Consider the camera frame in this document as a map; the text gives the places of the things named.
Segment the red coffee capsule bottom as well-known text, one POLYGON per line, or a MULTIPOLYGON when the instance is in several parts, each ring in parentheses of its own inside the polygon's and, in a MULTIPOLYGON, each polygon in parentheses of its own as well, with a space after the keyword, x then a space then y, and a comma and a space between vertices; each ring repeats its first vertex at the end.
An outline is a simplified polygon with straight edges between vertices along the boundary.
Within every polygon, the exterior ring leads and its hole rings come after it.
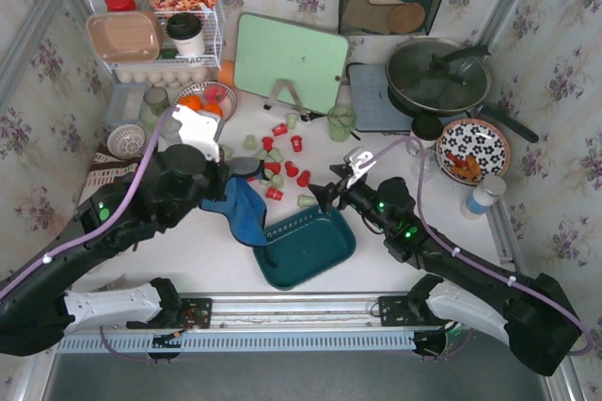
POLYGON ((283 198, 283 192, 273 186, 269 186, 265 192, 265 197, 274 201, 281 201, 283 198))

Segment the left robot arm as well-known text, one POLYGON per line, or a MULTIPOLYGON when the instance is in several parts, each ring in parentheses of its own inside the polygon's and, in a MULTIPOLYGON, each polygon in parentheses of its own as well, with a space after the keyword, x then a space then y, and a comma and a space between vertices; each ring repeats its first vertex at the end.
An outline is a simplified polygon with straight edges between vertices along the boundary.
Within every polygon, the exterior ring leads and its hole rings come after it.
POLYGON ((59 342, 76 315, 74 282, 130 246, 176 227, 229 177, 215 136, 220 119, 176 105, 162 116, 132 178, 105 184, 45 249, 1 281, 1 352, 30 356, 59 342))

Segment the teal plastic storage basket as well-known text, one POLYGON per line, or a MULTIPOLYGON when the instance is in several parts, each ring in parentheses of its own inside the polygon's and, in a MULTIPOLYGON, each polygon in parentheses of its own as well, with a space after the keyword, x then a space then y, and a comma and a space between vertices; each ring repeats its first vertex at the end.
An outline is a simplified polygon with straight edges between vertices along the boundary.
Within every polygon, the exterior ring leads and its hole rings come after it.
POLYGON ((337 210, 317 205, 265 229, 267 244, 253 249, 264 278, 272 287, 289 291, 348 260, 356 237, 337 210))

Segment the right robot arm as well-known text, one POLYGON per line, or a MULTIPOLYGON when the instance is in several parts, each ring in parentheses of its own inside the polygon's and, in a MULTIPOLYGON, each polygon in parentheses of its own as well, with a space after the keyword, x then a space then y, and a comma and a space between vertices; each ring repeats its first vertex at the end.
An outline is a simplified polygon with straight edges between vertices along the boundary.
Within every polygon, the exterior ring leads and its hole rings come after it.
POLYGON ((384 235, 395 260, 430 274, 433 286, 417 313, 428 312, 488 334, 534 373, 550 377, 587 334, 561 285, 545 273, 512 272, 455 245, 431 227, 401 177, 377 188, 367 182, 370 152, 331 166, 339 180, 309 189, 323 211, 352 207, 384 235))

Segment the blue cloth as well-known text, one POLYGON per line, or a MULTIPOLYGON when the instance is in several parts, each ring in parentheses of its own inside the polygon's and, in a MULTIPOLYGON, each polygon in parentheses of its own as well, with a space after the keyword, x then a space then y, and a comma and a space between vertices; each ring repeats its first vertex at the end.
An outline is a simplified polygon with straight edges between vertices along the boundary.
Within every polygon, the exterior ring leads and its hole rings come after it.
POLYGON ((267 239, 263 229, 267 206, 248 182, 249 179, 263 177, 263 161, 254 157, 234 157, 225 164, 229 170, 225 198, 204 199, 198 207, 224 216, 228 220, 232 236, 242 245, 265 248, 267 239))

